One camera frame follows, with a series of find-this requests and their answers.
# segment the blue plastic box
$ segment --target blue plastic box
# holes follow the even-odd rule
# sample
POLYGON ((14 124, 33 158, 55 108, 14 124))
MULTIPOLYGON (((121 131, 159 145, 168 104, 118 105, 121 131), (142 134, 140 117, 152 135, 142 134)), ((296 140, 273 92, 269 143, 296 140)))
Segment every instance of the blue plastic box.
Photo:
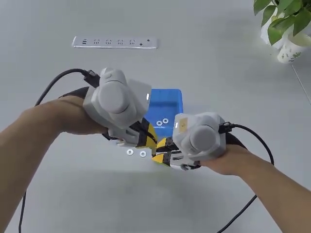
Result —
POLYGON ((145 118, 155 128, 159 140, 173 135, 175 115, 183 112, 183 98, 179 89, 152 89, 145 118), (169 123, 157 126, 156 122, 164 118, 167 118, 169 123))

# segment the electrical socket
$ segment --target electrical socket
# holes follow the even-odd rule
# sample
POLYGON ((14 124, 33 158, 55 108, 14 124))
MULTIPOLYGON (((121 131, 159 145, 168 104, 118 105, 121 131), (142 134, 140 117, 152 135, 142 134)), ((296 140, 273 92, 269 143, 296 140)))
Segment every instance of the electrical socket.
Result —
POLYGON ((76 36, 74 48, 100 49, 157 49, 157 39, 152 37, 91 37, 76 36))

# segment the white tabletop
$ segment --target white tabletop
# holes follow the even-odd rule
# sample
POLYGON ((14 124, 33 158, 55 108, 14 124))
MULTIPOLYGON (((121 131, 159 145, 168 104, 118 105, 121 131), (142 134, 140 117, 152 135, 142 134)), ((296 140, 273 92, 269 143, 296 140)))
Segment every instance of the white tabletop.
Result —
MULTIPOLYGON (((153 88, 182 90, 185 113, 216 111, 249 126, 276 166, 311 188, 310 103, 259 27, 247 0, 1 1, 0 129, 65 69, 115 67, 153 88), (76 35, 154 36, 159 48, 73 49, 76 35)), ((308 78, 303 68, 297 72, 308 78)), ((85 85, 70 75, 47 99, 85 85)), ((247 132, 234 134, 268 158, 247 132)), ((253 196, 239 178, 170 170, 126 150, 99 135, 61 135, 29 187, 23 232, 215 233, 253 196)), ((19 209, 8 233, 17 232, 18 218, 19 209)), ((280 231, 257 200, 227 232, 280 231)))

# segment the white plastic knob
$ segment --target white plastic knob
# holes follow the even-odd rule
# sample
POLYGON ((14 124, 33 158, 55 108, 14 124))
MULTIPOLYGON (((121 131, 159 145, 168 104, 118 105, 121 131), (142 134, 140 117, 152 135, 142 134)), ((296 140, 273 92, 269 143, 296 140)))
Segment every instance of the white plastic knob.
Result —
POLYGON ((120 82, 107 82, 99 91, 99 103, 108 113, 119 114, 129 106, 127 87, 120 82))
POLYGON ((198 126, 191 131, 190 143, 199 151, 209 150, 216 143, 216 133, 210 126, 198 126))

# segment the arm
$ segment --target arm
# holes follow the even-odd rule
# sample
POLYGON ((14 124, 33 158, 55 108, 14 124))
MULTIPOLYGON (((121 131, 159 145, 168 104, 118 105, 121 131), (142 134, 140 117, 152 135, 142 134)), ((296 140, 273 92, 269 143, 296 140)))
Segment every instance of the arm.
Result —
POLYGON ((241 177, 256 193, 283 233, 308 232, 311 228, 311 192, 272 164, 246 149, 227 145, 227 153, 201 161, 216 172, 241 177))
POLYGON ((0 133, 0 233, 3 233, 44 154, 61 132, 104 133, 82 108, 64 97, 26 110, 0 133))

